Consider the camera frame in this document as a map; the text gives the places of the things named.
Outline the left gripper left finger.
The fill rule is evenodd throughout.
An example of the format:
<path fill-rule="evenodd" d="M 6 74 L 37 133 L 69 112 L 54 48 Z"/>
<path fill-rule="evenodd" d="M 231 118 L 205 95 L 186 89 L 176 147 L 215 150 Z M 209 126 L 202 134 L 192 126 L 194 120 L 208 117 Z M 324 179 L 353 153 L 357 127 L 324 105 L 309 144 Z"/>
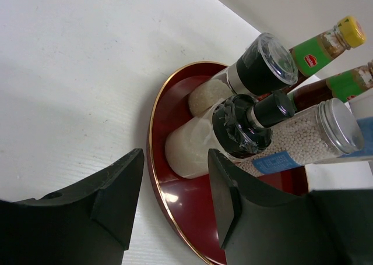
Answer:
<path fill-rule="evenodd" d="M 128 250 L 144 153 L 40 199 L 1 201 L 2 264 L 121 264 Z"/>

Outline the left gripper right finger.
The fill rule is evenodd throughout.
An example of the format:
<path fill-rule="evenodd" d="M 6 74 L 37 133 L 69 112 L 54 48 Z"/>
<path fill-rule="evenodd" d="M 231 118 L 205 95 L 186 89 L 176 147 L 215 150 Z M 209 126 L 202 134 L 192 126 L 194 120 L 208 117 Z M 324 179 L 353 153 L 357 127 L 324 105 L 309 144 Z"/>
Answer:
<path fill-rule="evenodd" d="M 371 264 L 372 190 L 296 196 L 208 152 L 219 245 L 228 264 Z"/>

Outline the dark-cap grinder jar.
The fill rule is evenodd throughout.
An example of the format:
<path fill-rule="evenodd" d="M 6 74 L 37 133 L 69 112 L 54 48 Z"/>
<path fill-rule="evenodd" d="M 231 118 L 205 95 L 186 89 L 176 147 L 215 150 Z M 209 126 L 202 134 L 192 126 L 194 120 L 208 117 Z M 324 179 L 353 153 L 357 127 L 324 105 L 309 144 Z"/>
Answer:
<path fill-rule="evenodd" d="M 235 63 L 200 84 L 188 98 L 197 116 L 220 99 L 237 94 L 259 98 L 298 82 L 298 69 L 290 51 L 270 33 L 262 33 Z"/>
<path fill-rule="evenodd" d="M 272 142 L 272 127 L 294 114 L 293 103 L 282 91 L 261 101 L 248 94 L 220 99 L 169 134 L 166 160 L 183 178 L 206 175 L 210 149 L 219 150 L 232 162 L 242 162 L 265 151 Z"/>

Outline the silver-lid spice jar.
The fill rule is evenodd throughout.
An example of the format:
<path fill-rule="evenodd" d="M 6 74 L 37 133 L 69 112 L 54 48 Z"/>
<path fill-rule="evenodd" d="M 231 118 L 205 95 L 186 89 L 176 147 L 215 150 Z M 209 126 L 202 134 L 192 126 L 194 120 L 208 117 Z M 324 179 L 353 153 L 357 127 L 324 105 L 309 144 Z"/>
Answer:
<path fill-rule="evenodd" d="M 356 97 L 349 102 L 350 109 L 363 133 L 364 148 L 355 153 L 341 156 L 338 162 L 372 161 L 372 95 Z"/>
<path fill-rule="evenodd" d="M 275 174 L 360 151 L 364 138 L 356 118 L 337 98 L 307 108 L 272 127 L 263 152 L 237 164 L 255 176 Z"/>

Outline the sauce bottle yellow cap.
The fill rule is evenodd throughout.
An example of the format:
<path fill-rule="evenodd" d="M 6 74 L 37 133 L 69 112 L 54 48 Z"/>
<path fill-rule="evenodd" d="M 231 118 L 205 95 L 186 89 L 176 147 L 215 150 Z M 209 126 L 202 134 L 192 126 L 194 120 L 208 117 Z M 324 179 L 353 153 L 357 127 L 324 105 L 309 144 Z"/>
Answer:
<path fill-rule="evenodd" d="M 294 46 L 290 52 L 298 68 L 298 82 L 284 91 L 292 91 L 345 51 L 364 44 L 366 39 L 357 19 L 348 15 L 333 28 Z"/>
<path fill-rule="evenodd" d="M 372 61 L 317 82 L 307 84 L 288 94 L 295 112 L 323 101 L 337 98 L 346 103 L 372 88 Z"/>

